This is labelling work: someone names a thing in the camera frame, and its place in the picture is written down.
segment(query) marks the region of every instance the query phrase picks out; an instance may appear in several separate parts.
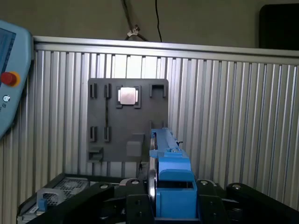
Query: blue plastic part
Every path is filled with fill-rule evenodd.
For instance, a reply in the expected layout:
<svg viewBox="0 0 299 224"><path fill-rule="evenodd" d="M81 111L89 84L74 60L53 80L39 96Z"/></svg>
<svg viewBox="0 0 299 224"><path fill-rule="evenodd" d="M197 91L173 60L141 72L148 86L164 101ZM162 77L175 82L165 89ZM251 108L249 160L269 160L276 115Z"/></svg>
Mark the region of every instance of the blue plastic part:
<svg viewBox="0 0 299 224"><path fill-rule="evenodd" d="M39 199L37 206L38 206L39 211L45 211L46 212L48 210L47 199L44 199L44 198Z"/></svg>
<svg viewBox="0 0 299 224"><path fill-rule="evenodd" d="M32 50L30 32L0 20L0 74L13 71L20 76L16 87L0 83L0 139L14 120L30 68ZM3 100L4 96L9 96L8 102Z"/></svg>
<svg viewBox="0 0 299 224"><path fill-rule="evenodd" d="M158 181L191 182L193 188L157 188L156 216L164 218L196 218L197 187L187 153L167 129L152 129L157 150L149 155L158 160Z"/></svg>

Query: screw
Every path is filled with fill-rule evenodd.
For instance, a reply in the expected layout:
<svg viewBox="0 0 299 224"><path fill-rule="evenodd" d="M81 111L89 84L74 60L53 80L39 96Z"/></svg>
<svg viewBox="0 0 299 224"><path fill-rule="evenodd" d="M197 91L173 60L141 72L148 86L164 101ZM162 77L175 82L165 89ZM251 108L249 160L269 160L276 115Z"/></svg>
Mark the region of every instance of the screw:
<svg viewBox="0 0 299 224"><path fill-rule="evenodd" d="M133 180L131 183L132 184L139 184L139 180Z"/></svg>
<svg viewBox="0 0 299 224"><path fill-rule="evenodd" d="M241 186L238 185L238 184L234 184L234 185L233 185L233 188L236 189L236 190L239 190L239 189L241 188Z"/></svg>
<svg viewBox="0 0 299 224"><path fill-rule="evenodd" d="M101 189L106 189L108 187L107 184L100 186Z"/></svg>
<svg viewBox="0 0 299 224"><path fill-rule="evenodd" d="M201 181L200 182L202 185L207 185L207 181Z"/></svg>

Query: red button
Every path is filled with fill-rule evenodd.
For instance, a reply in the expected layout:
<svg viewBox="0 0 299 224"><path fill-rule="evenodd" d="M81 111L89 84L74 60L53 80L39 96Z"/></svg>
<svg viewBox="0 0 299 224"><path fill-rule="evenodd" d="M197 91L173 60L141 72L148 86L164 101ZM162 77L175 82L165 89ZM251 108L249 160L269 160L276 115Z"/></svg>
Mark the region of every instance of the red button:
<svg viewBox="0 0 299 224"><path fill-rule="evenodd" d="M13 86L17 82L15 74L10 72L3 72L1 74L1 82L8 86Z"/></svg>

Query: corrugated metal wall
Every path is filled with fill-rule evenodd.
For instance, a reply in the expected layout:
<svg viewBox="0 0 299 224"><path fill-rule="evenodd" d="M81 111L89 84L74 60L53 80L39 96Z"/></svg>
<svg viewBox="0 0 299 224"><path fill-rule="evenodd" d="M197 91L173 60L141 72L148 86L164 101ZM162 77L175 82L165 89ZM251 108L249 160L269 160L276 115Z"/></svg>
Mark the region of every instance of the corrugated metal wall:
<svg viewBox="0 0 299 224"><path fill-rule="evenodd" d="M61 172L135 176L134 162L86 162L90 77L167 78L169 127L197 177L243 182L299 209L299 56L57 40L36 42L15 125L0 141L0 223L14 223L17 206Z"/></svg>

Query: cable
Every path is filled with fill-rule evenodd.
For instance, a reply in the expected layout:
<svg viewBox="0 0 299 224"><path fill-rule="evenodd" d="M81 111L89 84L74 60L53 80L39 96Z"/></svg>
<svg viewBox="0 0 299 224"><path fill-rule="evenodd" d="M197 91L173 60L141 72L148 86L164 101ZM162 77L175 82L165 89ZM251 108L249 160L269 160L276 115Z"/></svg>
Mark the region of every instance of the cable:
<svg viewBox="0 0 299 224"><path fill-rule="evenodd" d="M129 25L129 28L131 31L133 31L133 26L132 26L132 23L131 23L131 20L130 20L130 16L129 16L129 11L128 11L128 6L126 4L126 0L121 0L121 3L122 3L122 7L125 11L125 15L126 15L126 18L127 18L127 22L128 22L128 25Z"/></svg>
<svg viewBox="0 0 299 224"><path fill-rule="evenodd" d="M160 42L162 42L162 36L160 32L160 20L159 20L159 13L158 13L158 6L157 6L157 0L155 0L155 7L156 7L156 16L157 16L157 29L160 37Z"/></svg>

